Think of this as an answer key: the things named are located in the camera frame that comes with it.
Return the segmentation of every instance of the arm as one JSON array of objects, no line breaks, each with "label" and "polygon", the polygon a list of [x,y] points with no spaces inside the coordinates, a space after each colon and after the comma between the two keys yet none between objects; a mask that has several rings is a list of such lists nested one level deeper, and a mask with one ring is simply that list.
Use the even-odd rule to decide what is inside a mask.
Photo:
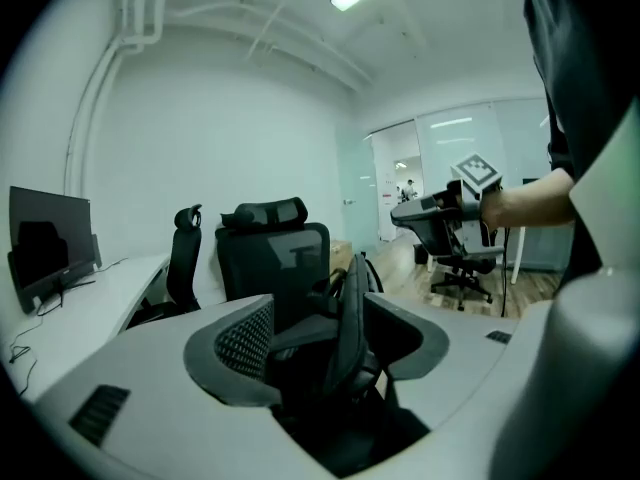
[{"label": "arm", "polygon": [[571,176],[558,168],[533,183],[487,194],[482,199],[482,219],[490,230],[565,224],[575,218],[569,200],[573,185]]}]

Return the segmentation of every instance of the computer monitor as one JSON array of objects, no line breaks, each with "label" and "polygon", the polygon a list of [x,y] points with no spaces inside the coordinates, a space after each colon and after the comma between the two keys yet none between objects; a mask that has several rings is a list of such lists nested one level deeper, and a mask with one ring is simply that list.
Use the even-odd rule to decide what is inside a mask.
[{"label": "computer monitor", "polygon": [[96,252],[87,199],[11,187],[9,264],[25,312],[93,270]]}]

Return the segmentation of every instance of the black shirt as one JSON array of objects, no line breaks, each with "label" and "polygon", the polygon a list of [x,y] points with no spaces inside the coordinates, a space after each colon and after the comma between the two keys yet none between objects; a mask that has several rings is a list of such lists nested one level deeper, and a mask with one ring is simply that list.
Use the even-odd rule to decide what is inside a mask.
[{"label": "black shirt", "polygon": [[[525,0],[534,60],[547,91],[552,169],[577,183],[638,94],[636,0]],[[578,217],[562,284],[600,268]]]}]

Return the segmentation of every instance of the person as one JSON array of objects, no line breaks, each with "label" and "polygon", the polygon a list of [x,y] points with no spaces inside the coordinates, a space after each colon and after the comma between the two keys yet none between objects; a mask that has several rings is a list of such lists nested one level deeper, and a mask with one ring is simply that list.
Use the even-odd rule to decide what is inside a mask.
[{"label": "person", "polygon": [[551,172],[521,187],[488,194],[482,218],[500,227],[554,226],[575,221],[561,286],[601,267],[569,191],[600,154],[638,96],[636,0],[525,0],[534,62],[546,90]]},{"label": "person", "polygon": [[402,189],[402,201],[411,201],[418,193],[413,188],[413,180],[407,181],[407,186]]}]

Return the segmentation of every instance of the ceiling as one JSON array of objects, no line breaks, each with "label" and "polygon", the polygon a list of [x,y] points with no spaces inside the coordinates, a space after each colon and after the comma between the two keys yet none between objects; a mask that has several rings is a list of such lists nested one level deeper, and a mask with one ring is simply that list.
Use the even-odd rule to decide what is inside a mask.
[{"label": "ceiling", "polygon": [[364,0],[345,12],[330,0],[167,0],[166,14],[255,42],[251,57],[283,51],[356,91],[407,64],[465,64],[527,42],[522,0]]}]

